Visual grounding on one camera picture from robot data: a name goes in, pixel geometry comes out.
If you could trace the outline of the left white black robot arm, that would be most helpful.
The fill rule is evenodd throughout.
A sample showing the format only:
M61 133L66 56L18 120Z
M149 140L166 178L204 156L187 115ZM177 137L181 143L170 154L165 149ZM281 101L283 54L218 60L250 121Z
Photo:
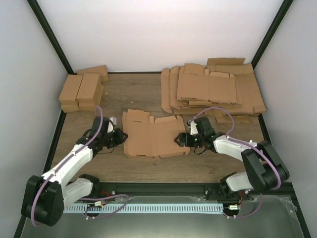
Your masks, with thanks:
M56 166L41 176L31 176L25 188L21 214L30 218L33 226L55 225L65 208L82 201L100 202L100 180L90 175L75 174L104 148L123 144L128 134L116 126L116 118L95 117L92 127L76 141L72 150Z

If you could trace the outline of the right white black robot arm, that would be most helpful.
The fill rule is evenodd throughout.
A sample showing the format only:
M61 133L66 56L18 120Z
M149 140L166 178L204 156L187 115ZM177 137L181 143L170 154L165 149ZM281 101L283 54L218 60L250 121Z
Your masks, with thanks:
M290 174L269 141L242 141L223 132L215 132L207 117L188 123L190 132L178 134L174 141L180 147L203 148L204 151L230 156L241 161L245 171L234 172L220 181L219 193L227 200L243 190L265 192L279 189Z

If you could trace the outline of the brown cardboard box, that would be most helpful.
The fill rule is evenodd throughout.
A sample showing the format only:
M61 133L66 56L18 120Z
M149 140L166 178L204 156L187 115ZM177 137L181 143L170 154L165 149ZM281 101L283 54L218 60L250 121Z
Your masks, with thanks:
M123 143L124 153L131 157L167 158L190 153L174 140L185 132L179 115L155 118L149 112L129 109L122 115L123 131L128 138Z

